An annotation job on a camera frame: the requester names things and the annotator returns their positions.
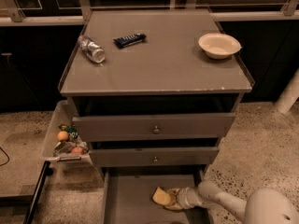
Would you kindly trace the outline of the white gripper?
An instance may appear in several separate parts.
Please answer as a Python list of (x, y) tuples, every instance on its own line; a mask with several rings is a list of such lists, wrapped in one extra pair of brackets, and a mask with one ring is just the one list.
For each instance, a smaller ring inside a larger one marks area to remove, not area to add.
[(196, 206), (201, 206), (204, 201), (199, 195), (198, 188), (173, 188), (167, 193), (176, 196), (177, 202), (170, 205), (165, 205), (164, 208), (171, 211), (180, 211), (183, 209), (192, 209)]

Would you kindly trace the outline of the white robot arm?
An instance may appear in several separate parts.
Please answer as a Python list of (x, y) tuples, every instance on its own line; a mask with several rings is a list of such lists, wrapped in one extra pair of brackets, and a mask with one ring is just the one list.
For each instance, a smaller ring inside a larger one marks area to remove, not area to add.
[(298, 106), (241, 105), (204, 180), (169, 194), (170, 210), (219, 206), (241, 224), (298, 224)]

